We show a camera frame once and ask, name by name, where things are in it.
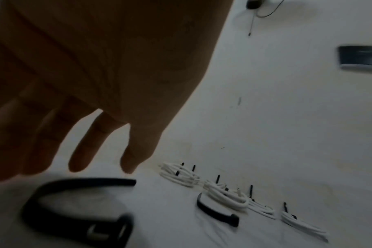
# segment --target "palm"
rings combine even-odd
[[[129,123],[121,166],[132,172],[205,73],[231,6],[217,2],[2,2],[0,180],[48,168],[68,131],[98,108],[70,169],[84,169]]]

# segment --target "white surface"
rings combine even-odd
[[[245,1],[235,0],[203,82],[137,170],[136,188],[119,196],[138,218],[141,236],[134,233],[133,242],[372,248],[372,74],[341,71],[336,54],[341,44],[372,45],[372,0],[286,0],[272,16],[256,18],[248,38],[251,17]],[[51,170],[67,173],[66,161],[96,115],[76,125]],[[127,135],[127,128],[115,132],[81,175],[123,176],[118,163]],[[191,207],[197,191],[158,176],[163,161],[196,164],[202,177],[220,174],[244,192],[253,184],[256,201],[277,210],[286,201],[290,213],[329,231],[330,243],[251,212],[236,233],[211,222]],[[44,247],[40,235],[11,225],[20,196],[29,194],[26,183],[16,190],[0,185],[2,248]],[[60,247],[49,240],[46,247]]]

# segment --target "black band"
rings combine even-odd
[[[39,232],[74,239],[95,247],[122,248],[133,230],[133,217],[121,215],[118,220],[81,219],[56,213],[39,203],[49,194],[93,187],[134,186],[134,179],[82,178],[66,179],[39,187],[22,208],[23,221]]]
[[[216,212],[215,210],[209,208],[208,206],[204,205],[200,199],[201,199],[202,193],[200,193],[197,197],[197,206],[200,208],[204,213],[211,216],[212,218],[215,218],[218,221],[222,221],[225,223],[228,223],[230,226],[238,227],[239,225],[239,217],[235,214],[231,215],[225,215],[221,214],[219,212]]]

